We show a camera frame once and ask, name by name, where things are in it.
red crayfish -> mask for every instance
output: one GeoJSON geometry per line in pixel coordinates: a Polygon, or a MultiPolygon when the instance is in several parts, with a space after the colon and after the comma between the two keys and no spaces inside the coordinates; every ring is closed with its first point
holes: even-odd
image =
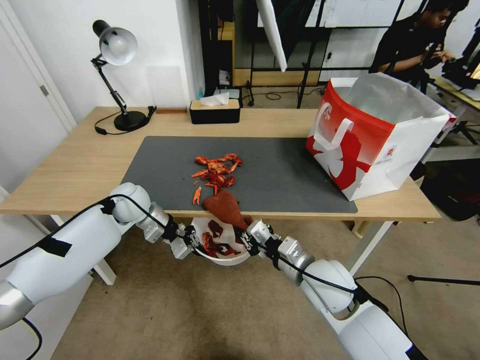
{"type": "MultiPolygon", "coordinates": [[[[204,170],[197,171],[191,177],[192,178],[200,178],[202,180],[209,180],[205,186],[213,188],[213,194],[216,195],[220,188],[227,188],[231,187],[235,184],[235,177],[226,175],[231,174],[237,167],[241,167],[243,164],[243,160],[234,153],[225,154],[224,157],[216,158],[216,159],[208,159],[205,156],[197,156],[195,158],[195,162],[199,165],[206,165],[207,168],[204,170]],[[232,166],[228,167],[223,162],[231,161],[233,163],[232,166]]],[[[200,194],[202,191],[202,187],[199,186],[194,195],[192,204],[195,203],[200,205],[200,194]]]]}
{"type": "Polygon", "coordinates": [[[224,228],[220,226],[218,222],[215,220],[210,220],[208,223],[208,228],[212,232],[203,233],[203,247],[207,254],[212,258],[218,258],[218,254],[222,254],[223,256],[228,256],[230,254],[238,255],[241,252],[232,248],[229,244],[225,242],[215,242],[214,239],[219,239],[224,232],[224,228]]]}

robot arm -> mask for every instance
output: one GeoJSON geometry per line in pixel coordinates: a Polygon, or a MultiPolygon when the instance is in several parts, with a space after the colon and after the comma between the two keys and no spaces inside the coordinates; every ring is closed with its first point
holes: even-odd
{"type": "Polygon", "coordinates": [[[192,251],[192,241],[187,240],[187,244],[178,235],[189,239],[189,229],[179,227],[160,206],[151,203],[145,189],[124,183],[110,195],[118,194],[134,200],[163,227],[120,196],[75,215],[54,235],[47,236],[20,257],[10,275],[0,281],[0,330],[21,320],[42,300],[72,287],[111,252],[135,224],[152,243],[163,236],[177,259],[183,259],[192,251]]]}
{"type": "MultiPolygon", "coordinates": [[[[0,281],[0,330],[21,320],[42,300],[73,286],[133,225],[151,243],[161,237],[177,259],[202,252],[193,226],[176,224],[141,186],[124,183],[19,258],[0,281]]],[[[338,261],[315,261],[297,240],[288,236],[282,241],[262,221],[253,222],[241,238],[251,255],[272,259],[300,287],[352,359],[426,359],[338,261]]]]}
{"type": "Polygon", "coordinates": [[[356,284],[347,269],[338,261],[315,261],[297,240],[287,236],[281,241],[262,221],[254,221],[247,232],[250,237],[244,236],[242,240],[250,247],[250,251],[255,251],[257,244],[258,251],[272,259],[274,266],[300,287],[310,304],[328,322],[352,359],[426,359],[397,324],[379,306],[372,303],[375,300],[356,284]],[[351,292],[319,282],[305,273],[351,292]]]}

tissue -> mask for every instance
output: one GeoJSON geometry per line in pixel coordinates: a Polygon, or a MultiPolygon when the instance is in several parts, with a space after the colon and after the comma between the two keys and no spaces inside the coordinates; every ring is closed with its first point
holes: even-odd
{"type": "Polygon", "coordinates": [[[229,103],[230,94],[228,92],[222,92],[217,95],[202,97],[200,102],[205,106],[220,106],[227,105],[229,103]]]}

tripod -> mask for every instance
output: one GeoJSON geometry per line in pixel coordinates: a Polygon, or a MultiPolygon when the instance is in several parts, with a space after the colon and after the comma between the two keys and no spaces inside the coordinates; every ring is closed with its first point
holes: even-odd
{"type": "Polygon", "coordinates": [[[414,275],[407,275],[407,279],[410,280],[412,283],[415,281],[426,281],[426,282],[432,282],[432,283],[480,286],[480,281],[474,281],[474,280],[445,279],[440,277],[421,277],[421,276],[414,276],[414,275]]]}

brown cloth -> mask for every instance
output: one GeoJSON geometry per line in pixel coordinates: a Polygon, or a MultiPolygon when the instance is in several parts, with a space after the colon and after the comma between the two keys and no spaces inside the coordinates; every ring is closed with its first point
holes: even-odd
{"type": "Polygon", "coordinates": [[[243,231],[247,230],[248,224],[253,222],[251,216],[243,218],[237,199],[226,190],[219,191],[215,196],[206,199],[203,207],[221,222],[233,225],[243,231]]]}

